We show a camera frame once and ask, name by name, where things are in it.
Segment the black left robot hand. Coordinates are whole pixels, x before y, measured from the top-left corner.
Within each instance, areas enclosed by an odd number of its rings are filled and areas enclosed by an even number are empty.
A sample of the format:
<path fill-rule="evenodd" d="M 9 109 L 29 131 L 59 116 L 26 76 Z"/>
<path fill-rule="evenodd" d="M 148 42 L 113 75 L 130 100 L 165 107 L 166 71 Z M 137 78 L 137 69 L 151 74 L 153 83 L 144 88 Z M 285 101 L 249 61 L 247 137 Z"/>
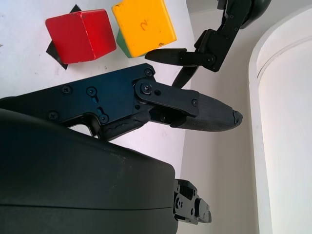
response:
<path fill-rule="evenodd" d="M 270 0 L 219 0 L 217 8 L 223 11 L 221 25 L 217 30 L 203 31 L 195 51 L 186 48 L 155 49 L 145 58 L 151 61 L 181 66 L 172 86 L 183 88 L 200 66 L 218 72 L 240 29 L 261 17 L 269 7 Z"/>

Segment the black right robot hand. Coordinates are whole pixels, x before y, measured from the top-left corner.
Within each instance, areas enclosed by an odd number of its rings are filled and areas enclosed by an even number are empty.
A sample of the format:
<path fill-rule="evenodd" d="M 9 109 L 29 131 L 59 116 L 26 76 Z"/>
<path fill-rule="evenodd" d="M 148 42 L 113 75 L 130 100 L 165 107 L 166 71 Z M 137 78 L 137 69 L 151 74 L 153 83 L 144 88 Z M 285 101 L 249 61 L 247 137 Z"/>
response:
<path fill-rule="evenodd" d="M 209 205 L 163 161 L 112 140 L 149 121 L 222 132 L 240 112 L 140 64 L 0 101 L 3 234 L 174 234 Z"/>

